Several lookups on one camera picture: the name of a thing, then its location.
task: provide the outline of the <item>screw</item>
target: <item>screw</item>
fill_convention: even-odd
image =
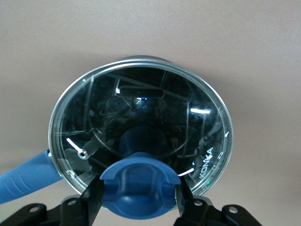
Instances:
[[[36,211],[38,211],[39,210],[39,207],[38,206],[34,206],[34,207],[31,207],[30,209],[29,209],[29,212],[30,213],[34,213],[34,212],[36,212]]]
[[[72,206],[76,203],[76,200],[71,200],[67,203],[68,206]]]
[[[202,205],[203,205],[203,203],[202,203],[202,201],[201,201],[200,199],[195,199],[195,200],[194,200],[194,204],[195,204],[196,206],[202,206]]]
[[[229,212],[230,213],[238,213],[238,209],[236,209],[234,206],[229,207]]]

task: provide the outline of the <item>beige wall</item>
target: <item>beige wall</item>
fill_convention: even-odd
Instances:
[[[85,72],[130,55],[199,74],[225,101],[235,142],[206,193],[244,206],[263,225],[301,221],[300,1],[0,1],[0,173],[48,148],[62,92]],[[61,181],[0,205],[0,220],[74,194]],[[172,211],[129,221],[102,210],[95,225],[173,225]]]

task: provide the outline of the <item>black mount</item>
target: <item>black mount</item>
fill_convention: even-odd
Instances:
[[[177,202],[181,217],[174,226],[262,226],[247,210],[237,205],[217,210],[202,199],[193,197],[184,177]],[[0,226],[91,226],[102,206],[104,183],[95,177],[79,198],[69,198],[47,210],[44,204],[24,206]]]

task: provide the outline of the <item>clear plastic dome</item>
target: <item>clear plastic dome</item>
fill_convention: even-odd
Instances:
[[[194,195],[210,188],[229,161],[232,124],[217,93],[168,61],[134,57],[86,73],[62,94],[49,125],[54,165],[82,193],[127,157],[120,138],[141,124],[165,137],[151,154],[185,176]]]

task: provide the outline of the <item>blue rubber grip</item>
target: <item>blue rubber grip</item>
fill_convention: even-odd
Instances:
[[[62,178],[44,151],[0,175],[0,204],[18,199]]]

